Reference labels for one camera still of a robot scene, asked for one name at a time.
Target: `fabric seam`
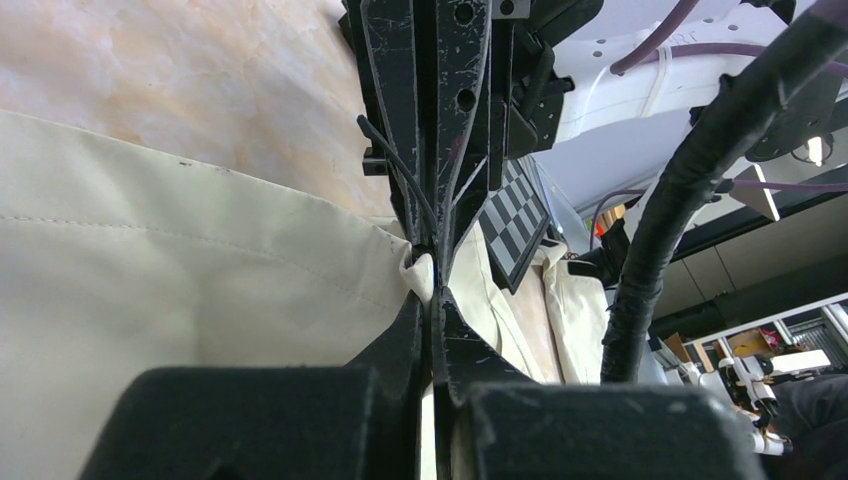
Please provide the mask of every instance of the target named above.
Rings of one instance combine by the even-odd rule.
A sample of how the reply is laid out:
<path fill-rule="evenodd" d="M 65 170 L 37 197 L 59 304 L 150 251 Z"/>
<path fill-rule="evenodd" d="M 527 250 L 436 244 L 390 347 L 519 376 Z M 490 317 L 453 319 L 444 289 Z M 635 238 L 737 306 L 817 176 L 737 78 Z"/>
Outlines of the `fabric seam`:
<path fill-rule="evenodd" d="M 259 256 L 262 256 L 262 257 L 271 258 L 271 259 L 275 259 L 275 260 L 278 260 L 278 261 L 281 261 L 281 262 L 285 262 L 285 263 L 294 265 L 295 267 L 300 268 L 304 272 L 307 272 L 307 273 L 311 274 L 312 276 L 314 276 L 314 277 L 316 277 L 320 280 L 323 280 L 327 284 L 336 287 L 339 291 L 347 292 L 347 293 L 353 295 L 356 298 L 364 300 L 364 301 L 366 301 L 366 302 L 368 302 L 372 305 L 375 305 L 377 307 L 380 307 L 382 309 L 388 309 L 389 308 L 386 305 L 383 305 L 383 304 L 377 303 L 377 302 L 375 302 L 371 299 L 365 298 L 362 295 L 354 292 L 353 290 L 347 289 L 347 288 L 345 288 L 345 287 L 343 287 L 343 286 L 341 286 L 337 283 L 334 283 L 333 281 L 322 276 L 318 272 L 315 272 L 308 267 L 305 267 L 305 266 L 303 266 L 303 265 L 301 265 L 297 262 L 294 262 L 287 257 L 284 257 L 284 256 L 279 255 L 279 254 L 271 253 L 271 252 L 266 252 L 264 250 L 255 250 L 255 249 L 244 247 L 242 245 L 238 245 L 238 244 L 235 244 L 235 243 L 224 242 L 222 240 L 214 240 L 214 239 L 210 239 L 210 238 L 196 237 L 196 236 L 193 236 L 193 235 L 187 235 L 185 233 L 171 232 L 171 231 L 168 231 L 168 230 L 162 230 L 160 228 L 155 228 L 155 227 L 145 227 L 143 225 L 89 223 L 89 222 L 77 222 L 77 221 L 74 221 L 74 220 L 60 220 L 60 219 L 54 219 L 54 218 L 38 218 L 38 217 L 8 216 L 8 215 L 0 215 L 0 221 L 15 221 L 15 222 L 26 222 L 26 223 L 33 223 L 33 224 L 41 223 L 41 224 L 46 224 L 46 225 L 68 225 L 68 226 L 74 226 L 74 227 L 110 228 L 110 229 L 114 229 L 114 230 L 137 230 L 137 231 L 159 233 L 159 234 L 162 234 L 162 235 L 170 235 L 170 236 L 173 236 L 173 237 L 184 238 L 184 239 L 187 239 L 187 240 L 193 240 L 193 241 L 197 241 L 197 242 L 207 243 L 207 244 L 215 245 L 215 246 L 218 246 L 218 247 L 231 248 L 231 249 L 239 250 L 239 251 L 242 251 L 242 252 L 245 252 L 245 253 L 250 253 L 250 254 L 253 254 L 253 255 L 259 255 Z"/>

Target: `ceiling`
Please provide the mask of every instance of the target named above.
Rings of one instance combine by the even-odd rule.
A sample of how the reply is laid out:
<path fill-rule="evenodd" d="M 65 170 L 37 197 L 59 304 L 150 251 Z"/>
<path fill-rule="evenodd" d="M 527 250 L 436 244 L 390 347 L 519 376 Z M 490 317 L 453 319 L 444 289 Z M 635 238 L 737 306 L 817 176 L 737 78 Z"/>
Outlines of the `ceiling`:
<path fill-rule="evenodd" d="M 799 0 L 800 9 L 814 0 Z M 591 40 L 650 27 L 677 0 L 605 0 L 601 13 L 572 38 Z M 690 18 L 721 16 L 739 0 L 704 0 Z M 553 150 L 533 156 L 565 193 L 572 206 L 586 213 L 610 191 L 649 181 L 683 139 L 687 111 L 668 112 L 592 130 Z"/>

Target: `beige marble pattern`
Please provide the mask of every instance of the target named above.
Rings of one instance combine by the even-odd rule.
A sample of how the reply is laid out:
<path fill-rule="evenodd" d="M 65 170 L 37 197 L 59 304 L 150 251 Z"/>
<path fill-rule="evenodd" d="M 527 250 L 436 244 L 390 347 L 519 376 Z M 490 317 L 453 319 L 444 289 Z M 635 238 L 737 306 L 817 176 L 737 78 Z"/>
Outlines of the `beige marble pattern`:
<path fill-rule="evenodd" d="M 341 0 L 2 0 L 0 109 L 392 215 L 367 142 Z M 559 378 L 541 280 L 510 305 Z"/>

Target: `black cable sleeve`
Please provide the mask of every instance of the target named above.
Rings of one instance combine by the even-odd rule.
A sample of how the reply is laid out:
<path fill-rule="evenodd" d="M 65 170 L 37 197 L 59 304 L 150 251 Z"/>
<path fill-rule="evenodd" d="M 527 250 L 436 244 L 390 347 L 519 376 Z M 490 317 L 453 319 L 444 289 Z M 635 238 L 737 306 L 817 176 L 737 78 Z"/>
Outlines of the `black cable sleeve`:
<path fill-rule="evenodd" d="M 539 62 L 536 64 L 536 69 L 533 71 L 533 76 L 530 77 L 530 83 L 527 85 L 527 93 L 524 94 L 521 107 L 518 109 L 518 113 L 528 121 L 542 99 L 542 92 L 544 92 L 545 85 L 553 71 L 555 59 L 553 49 L 550 45 L 545 44 Z"/>
<path fill-rule="evenodd" d="M 677 148 L 648 199 L 622 269 L 604 336 L 602 382 L 633 381 L 662 278 L 694 213 L 793 95 L 848 46 L 848 1 L 819 0 L 718 97 Z"/>
<path fill-rule="evenodd" d="M 397 152 L 392 150 L 392 146 L 389 145 L 389 141 L 383 137 L 377 128 L 368 120 L 368 117 L 365 115 L 359 115 L 356 117 L 356 123 L 359 125 L 359 129 L 362 131 L 362 135 L 365 138 L 371 140 L 376 143 L 386 152 L 386 159 L 391 163 L 397 170 L 400 172 L 404 181 L 409 188 L 412 190 L 412 194 L 415 196 L 415 200 L 418 201 L 418 206 L 421 208 L 421 217 L 424 220 L 424 224 L 427 226 L 427 230 L 429 230 L 431 238 L 435 241 L 438 237 L 438 229 L 436 227 L 436 214 L 433 213 L 433 207 L 430 206 L 430 202 L 427 201 L 427 197 L 424 196 L 424 192 L 421 190 L 421 185 L 415 181 L 415 177 L 412 175 L 412 172 L 409 171 L 409 168 L 403 163 L 403 160 L 398 157 Z"/>

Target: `white robotic arm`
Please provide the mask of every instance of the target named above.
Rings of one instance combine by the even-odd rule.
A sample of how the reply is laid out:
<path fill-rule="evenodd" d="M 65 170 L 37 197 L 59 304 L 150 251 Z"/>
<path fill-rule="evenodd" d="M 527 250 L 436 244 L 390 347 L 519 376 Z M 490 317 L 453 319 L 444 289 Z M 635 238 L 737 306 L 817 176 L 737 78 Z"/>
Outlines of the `white robotic arm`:
<path fill-rule="evenodd" d="M 745 419 L 751 451 L 761 455 L 787 455 L 792 451 L 792 442 L 768 428 L 777 415 L 778 406 L 774 392 L 766 383 L 768 375 L 764 368 L 769 369 L 770 362 L 762 362 L 754 357 L 725 358 L 718 370 L 703 374 L 694 364 L 684 363 L 678 367 L 678 378 L 683 384 L 709 390 L 725 407 L 738 406 L 736 411 Z"/>
<path fill-rule="evenodd" d="M 554 72 L 570 77 L 575 89 L 565 94 L 556 141 L 615 122 L 707 105 L 718 95 L 719 78 L 739 74 L 753 58 L 691 55 L 693 46 L 765 47 L 784 29 L 786 24 L 770 9 L 742 4 L 724 18 L 681 25 L 659 49 L 658 60 L 643 62 L 623 75 L 610 73 L 610 65 L 630 53 L 650 31 L 596 41 L 566 40 L 554 48 Z"/>

